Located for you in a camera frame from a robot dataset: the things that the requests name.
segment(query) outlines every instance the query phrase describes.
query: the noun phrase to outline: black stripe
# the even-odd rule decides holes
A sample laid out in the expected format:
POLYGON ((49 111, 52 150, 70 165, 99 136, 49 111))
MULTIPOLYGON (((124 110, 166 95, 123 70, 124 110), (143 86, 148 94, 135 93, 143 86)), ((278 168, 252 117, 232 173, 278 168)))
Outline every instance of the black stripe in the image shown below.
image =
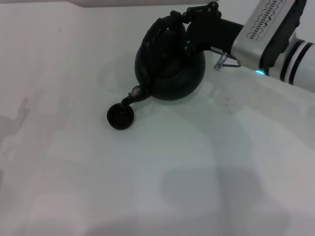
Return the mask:
POLYGON ((297 68, 299 67, 301 60, 303 59, 303 57, 305 56, 307 50, 313 45, 313 43, 308 43, 306 44, 306 46, 302 49, 302 51, 300 52, 300 55, 297 57, 292 70, 291 70, 291 74, 289 77, 289 84, 293 85, 293 81, 294 81, 294 77, 295 77, 295 73, 297 71, 297 68))
POLYGON ((264 70, 266 76, 269 76, 269 68, 264 70))
POLYGON ((292 50, 289 52, 289 54, 287 55, 287 58, 284 61, 282 70, 281 70, 281 74, 280 74, 280 80, 282 82, 284 82, 284 78, 285 78, 285 74, 287 71, 287 68, 289 67, 290 61, 292 60, 293 55, 295 54, 296 50, 301 46, 302 43, 304 43, 305 41, 300 39, 298 40, 295 45, 293 46, 292 50))

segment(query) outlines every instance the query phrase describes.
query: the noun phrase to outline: white table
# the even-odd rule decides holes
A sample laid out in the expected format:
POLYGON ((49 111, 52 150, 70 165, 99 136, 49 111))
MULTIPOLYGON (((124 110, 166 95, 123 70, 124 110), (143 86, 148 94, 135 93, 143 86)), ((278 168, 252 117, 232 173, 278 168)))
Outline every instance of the white table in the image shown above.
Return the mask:
MULTIPOLYGON (((220 3, 243 24, 257 1, 220 3)), ((298 36, 315 42, 315 2, 298 36)), ((1 236, 313 236, 315 95, 245 68, 106 112, 158 18, 187 6, 0 5, 1 236)))

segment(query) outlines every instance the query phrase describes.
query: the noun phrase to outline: blue light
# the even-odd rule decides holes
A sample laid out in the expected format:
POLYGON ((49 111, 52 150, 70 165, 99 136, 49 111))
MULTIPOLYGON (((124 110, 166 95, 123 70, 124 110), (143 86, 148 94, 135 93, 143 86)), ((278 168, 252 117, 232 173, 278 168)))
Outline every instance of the blue light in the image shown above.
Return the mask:
POLYGON ((261 70, 257 70, 256 73, 259 74, 259 75, 265 75, 265 72, 263 72, 261 70))

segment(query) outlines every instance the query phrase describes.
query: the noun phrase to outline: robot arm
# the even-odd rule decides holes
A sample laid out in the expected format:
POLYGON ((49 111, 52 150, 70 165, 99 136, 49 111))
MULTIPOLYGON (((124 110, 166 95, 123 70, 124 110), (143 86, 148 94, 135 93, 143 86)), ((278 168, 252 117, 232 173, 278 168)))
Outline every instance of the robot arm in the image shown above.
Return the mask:
POLYGON ((306 0, 261 0, 244 26, 221 19, 216 2, 171 16, 190 23, 181 41, 188 57, 210 50, 222 55, 216 70, 232 58, 241 66, 315 92, 315 46, 294 33, 305 5, 306 0))
POLYGON ((261 0, 231 54, 244 67, 315 92, 315 46, 296 38, 306 0, 261 0))

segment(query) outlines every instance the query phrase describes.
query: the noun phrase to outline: black teapot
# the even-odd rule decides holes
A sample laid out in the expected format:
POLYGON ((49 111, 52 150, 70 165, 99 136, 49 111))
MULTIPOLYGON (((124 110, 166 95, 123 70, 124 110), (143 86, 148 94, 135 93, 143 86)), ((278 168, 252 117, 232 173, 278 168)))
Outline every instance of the black teapot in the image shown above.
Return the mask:
POLYGON ((183 14, 172 11, 151 26, 135 58, 139 85, 107 112, 112 127, 131 126, 134 113, 130 104, 134 102, 150 96, 171 101, 191 94, 205 73, 204 50, 220 49, 222 54, 230 55, 243 26, 222 20, 218 8, 217 2, 211 2, 188 8, 183 14), (190 23, 187 30, 183 23, 190 23))

